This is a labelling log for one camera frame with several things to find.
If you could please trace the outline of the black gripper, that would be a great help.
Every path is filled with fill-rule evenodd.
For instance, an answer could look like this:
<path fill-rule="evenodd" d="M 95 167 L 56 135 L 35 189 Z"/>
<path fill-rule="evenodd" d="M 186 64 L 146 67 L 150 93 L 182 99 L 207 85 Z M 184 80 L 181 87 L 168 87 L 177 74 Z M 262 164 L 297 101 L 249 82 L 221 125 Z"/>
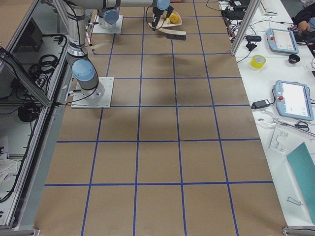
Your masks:
<path fill-rule="evenodd" d="M 166 9 L 166 18 L 169 18 L 173 12 L 174 8 L 169 5 L 168 8 Z M 153 7 L 153 19 L 152 19 L 152 29 L 156 30 L 157 27 L 156 25 L 159 23 L 161 16 L 163 15 L 165 10 L 160 10 L 157 7 Z"/>

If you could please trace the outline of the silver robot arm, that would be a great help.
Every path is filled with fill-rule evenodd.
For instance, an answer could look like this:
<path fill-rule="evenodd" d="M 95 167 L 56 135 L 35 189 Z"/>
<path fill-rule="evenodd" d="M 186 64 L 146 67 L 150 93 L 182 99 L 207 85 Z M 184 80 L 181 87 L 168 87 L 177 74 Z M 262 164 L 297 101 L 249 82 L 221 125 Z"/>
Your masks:
<path fill-rule="evenodd" d="M 111 30 L 116 26 L 119 19 L 117 9 L 105 9 L 98 12 L 98 24 L 104 30 Z"/>
<path fill-rule="evenodd" d="M 153 27 L 156 28 L 160 16 L 171 9 L 169 0 L 54 0 L 53 3 L 67 19 L 69 43 L 66 59 L 84 99 L 98 99 L 104 94 L 104 87 L 85 47 L 85 10 L 99 10 L 101 23 L 113 25 L 119 18 L 118 7 L 151 7 L 154 13 Z"/>

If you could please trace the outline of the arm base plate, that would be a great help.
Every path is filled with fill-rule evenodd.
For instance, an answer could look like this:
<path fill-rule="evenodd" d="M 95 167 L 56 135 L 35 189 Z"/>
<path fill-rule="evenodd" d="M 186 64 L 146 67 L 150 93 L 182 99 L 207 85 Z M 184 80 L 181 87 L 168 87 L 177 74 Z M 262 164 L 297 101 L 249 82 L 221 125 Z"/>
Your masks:
<path fill-rule="evenodd" d="M 123 15 L 119 15 L 117 22 L 114 24 L 109 24 L 101 19 L 101 24 L 99 24 L 99 16 L 97 16 L 92 34 L 120 34 L 122 31 L 123 18 Z"/>
<path fill-rule="evenodd" d="M 75 109 L 97 109 L 110 108 L 111 98 L 114 86 L 114 77 L 99 77 L 98 87 L 95 92 L 81 89 L 79 83 L 76 84 L 76 90 L 73 95 L 74 102 L 71 108 Z"/>

